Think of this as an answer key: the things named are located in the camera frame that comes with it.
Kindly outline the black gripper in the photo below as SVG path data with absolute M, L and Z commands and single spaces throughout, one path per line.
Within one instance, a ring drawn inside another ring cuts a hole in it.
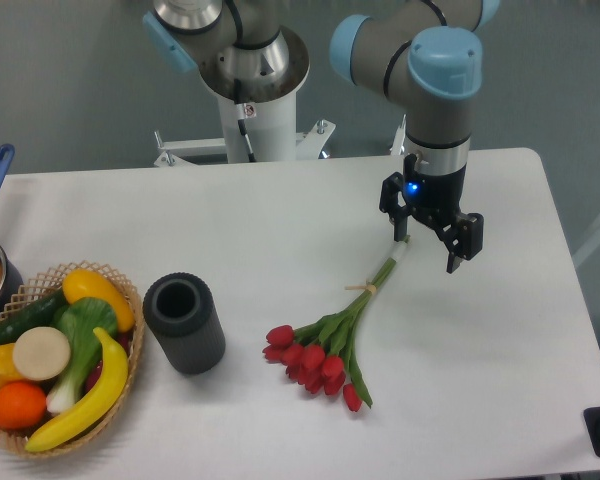
M 407 237 L 409 215 L 433 230 L 445 230 L 443 243 L 448 250 L 446 271 L 454 273 L 463 261 L 470 261 L 483 249 L 484 217 L 462 213 L 462 195 L 466 167 L 446 175 L 426 175 L 416 169 L 417 157 L 404 158 L 403 176 L 394 172 L 381 186 L 379 210 L 393 225 L 393 239 Z M 403 195 L 405 205 L 399 200 Z

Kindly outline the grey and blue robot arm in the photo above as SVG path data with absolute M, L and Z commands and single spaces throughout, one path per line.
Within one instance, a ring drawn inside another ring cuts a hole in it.
M 476 30 L 495 1 L 407 1 L 388 19 L 345 18 L 328 48 L 333 70 L 406 114 L 401 172 L 382 185 L 380 205 L 396 240 L 410 221 L 433 230 L 454 271 L 483 246 L 484 220 L 460 208 L 482 84 Z M 296 94 L 309 72 L 302 39 L 275 1 L 156 1 L 145 31 L 177 70 L 197 70 L 214 94 L 232 163 L 295 160 Z

